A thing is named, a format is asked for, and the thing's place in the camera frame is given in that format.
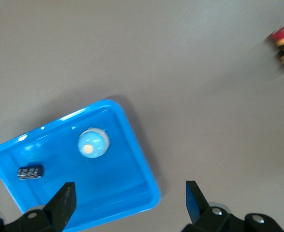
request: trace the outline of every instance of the black plastic part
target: black plastic part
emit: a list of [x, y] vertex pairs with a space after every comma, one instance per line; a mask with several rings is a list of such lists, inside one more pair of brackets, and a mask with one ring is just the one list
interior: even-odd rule
[[[241, 220], [222, 208], [210, 207], [195, 181], [186, 182], [186, 206], [192, 224], [182, 232], [284, 232], [267, 215], [248, 214], [245, 220]], [[262, 217], [263, 223], [255, 221], [253, 215]]]
[[61, 232], [75, 209], [75, 183], [65, 183], [42, 210], [26, 212], [7, 225], [0, 218], [0, 232]]
[[[258, 215], [263, 218], [264, 223], [256, 222], [253, 219], [254, 215]], [[251, 232], [284, 232], [283, 229], [277, 224], [277, 222], [271, 217], [264, 214], [248, 214], [245, 217], [246, 231]]]
[[208, 201], [195, 181], [186, 181], [186, 206], [193, 224], [209, 208]]

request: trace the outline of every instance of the gray table surface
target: gray table surface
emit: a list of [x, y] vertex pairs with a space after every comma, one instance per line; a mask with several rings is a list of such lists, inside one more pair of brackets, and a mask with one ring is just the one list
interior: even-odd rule
[[[185, 181], [284, 229], [284, 0], [0, 0], [0, 143], [104, 98], [125, 109], [162, 191], [92, 232], [178, 232]], [[20, 212], [0, 181], [0, 217]]]

